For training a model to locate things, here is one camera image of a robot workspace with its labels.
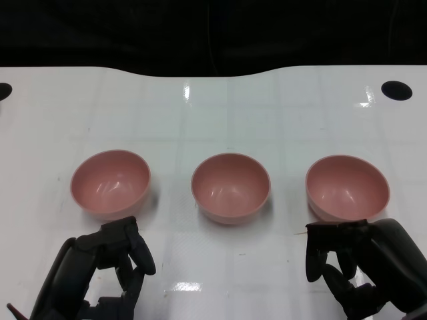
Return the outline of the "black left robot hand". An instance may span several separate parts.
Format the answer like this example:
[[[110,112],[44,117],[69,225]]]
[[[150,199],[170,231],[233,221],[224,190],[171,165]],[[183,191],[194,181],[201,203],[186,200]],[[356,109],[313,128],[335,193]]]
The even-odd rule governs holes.
[[[113,269],[120,297],[85,300],[96,270]],[[38,294],[31,319],[133,319],[143,280],[155,263],[134,216],[64,242]]]

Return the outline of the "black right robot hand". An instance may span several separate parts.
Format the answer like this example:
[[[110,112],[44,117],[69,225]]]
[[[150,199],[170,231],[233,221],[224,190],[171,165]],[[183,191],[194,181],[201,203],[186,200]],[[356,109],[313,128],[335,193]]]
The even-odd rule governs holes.
[[[426,318],[426,258],[395,219],[306,226],[306,277],[323,278],[348,319],[391,302],[406,319]]]

